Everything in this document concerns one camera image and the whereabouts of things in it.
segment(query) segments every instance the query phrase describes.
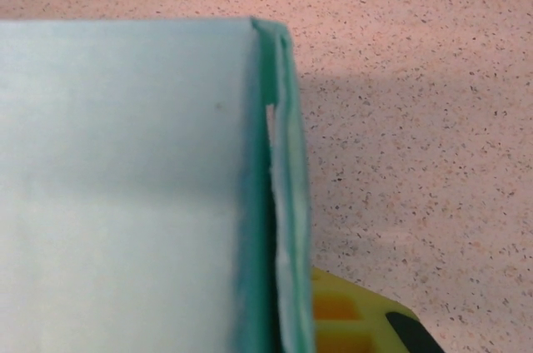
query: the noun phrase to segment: light blue folder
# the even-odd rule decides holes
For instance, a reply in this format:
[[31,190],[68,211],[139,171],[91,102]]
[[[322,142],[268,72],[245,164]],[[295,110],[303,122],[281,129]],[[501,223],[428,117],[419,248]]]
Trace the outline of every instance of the light blue folder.
[[314,351],[291,55],[253,18],[0,22],[0,351]]

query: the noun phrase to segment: yellow plastic object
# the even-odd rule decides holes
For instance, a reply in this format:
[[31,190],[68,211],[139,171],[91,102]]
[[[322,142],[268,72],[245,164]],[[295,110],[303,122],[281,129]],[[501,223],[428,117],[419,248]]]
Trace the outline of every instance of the yellow plastic object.
[[412,311],[317,268],[311,281],[316,353],[409,353],[386,313],[418,321]]

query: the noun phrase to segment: speckled countertop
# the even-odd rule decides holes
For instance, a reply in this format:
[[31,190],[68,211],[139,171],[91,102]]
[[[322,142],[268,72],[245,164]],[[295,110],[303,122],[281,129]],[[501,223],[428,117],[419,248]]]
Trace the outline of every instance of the speckled countertop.
[[0,0],[2,17],[248,15],[294,36],[314,262],[448,352],[533,345],[533,0]]

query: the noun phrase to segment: pink speckled surface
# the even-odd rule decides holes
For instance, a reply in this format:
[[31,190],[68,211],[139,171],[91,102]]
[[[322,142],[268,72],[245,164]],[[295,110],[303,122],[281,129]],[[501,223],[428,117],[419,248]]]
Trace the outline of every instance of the pink speckled surface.
[[286,22],[316,265],[448,352],[533,345],[533,0],[0,0],[10,18]]

